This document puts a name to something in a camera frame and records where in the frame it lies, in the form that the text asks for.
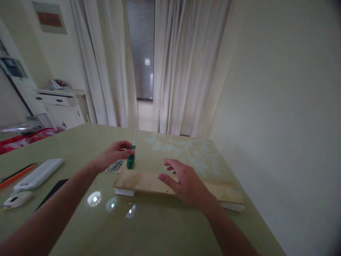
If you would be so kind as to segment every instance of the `red fabric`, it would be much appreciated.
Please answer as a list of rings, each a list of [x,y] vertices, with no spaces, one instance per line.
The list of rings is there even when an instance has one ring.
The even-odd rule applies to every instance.
[[[18,135],[10,139],[0,141],[0,155],[26,146],[38,140],[45,139],[55,135],[56,133],[57,131],[53,128],[45,128],[29,136]]]

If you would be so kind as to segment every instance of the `person's left hand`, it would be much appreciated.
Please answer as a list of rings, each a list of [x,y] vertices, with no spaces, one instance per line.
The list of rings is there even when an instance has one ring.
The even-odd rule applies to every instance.
[[[131,146],[132,144],[126,140],[114,142],[99,156],[94,158],[91,163],[98,172],[105,171],[109,165],[115,163],[117,160],[127,159],[128,156],[134,154],[135,149],[131,149]]]

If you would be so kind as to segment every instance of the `table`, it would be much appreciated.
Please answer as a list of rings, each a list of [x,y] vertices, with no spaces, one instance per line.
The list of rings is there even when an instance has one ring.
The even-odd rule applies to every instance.
[[[25,205],[0,213],[0,242],[32,215],[59,181],[70,178],[111,142],[132,141],[133,129],[86,123],[0,156],[0,177],[37,161],[64,158],[65,163]],[[166,173],[164,158],[191,165],[202,178],[235,182],[246,210],[226,210],[261,255],[285,255],[255,206],[211,140],[137,131],[135,169]],[[118,174],[101,173],[82,199],[50,255],[221,255],[206,218],[176,197],[136,193],[116,195]],[[4,202],[16,183],[0,190]],[[87,198],[98,194],[97,203]]]

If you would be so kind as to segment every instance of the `hand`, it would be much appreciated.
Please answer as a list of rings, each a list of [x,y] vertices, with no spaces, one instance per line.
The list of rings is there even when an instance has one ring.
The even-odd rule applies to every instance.
[[[205,215],[209,214],[213,206],[219,205],[217,198],[206,188],[194,169],[175,159],[164,159],[167,170],[176,174],[176,182],[167,174],[159,174],[158,179],[168,185],[174,193],[186,204],[192,206]]]
[[[128,156],[135,153],[135,149],[131,149],[132,144],[123,140],[114,142],[104,150],[100,155],[91,161],[98,172],[105,171],[109,165],[115,163],[119,159],[127,159]]]

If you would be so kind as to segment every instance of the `orange pencil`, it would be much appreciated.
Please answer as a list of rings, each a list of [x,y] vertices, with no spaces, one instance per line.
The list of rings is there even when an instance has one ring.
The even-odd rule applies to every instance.
[[[27,169],[23,170],[22,172],[18,173],[17,175],[13,176],[12,178],[6,180],[5,182],[0,184],[0,188],[7,186],[9,183],[17,180],[18,178],[20,178],[21,176],[23,176],[25,173],[27,173],[29,170],[33,169],[35,167],[35,165],[31,165],[30,167],[28,167]]]

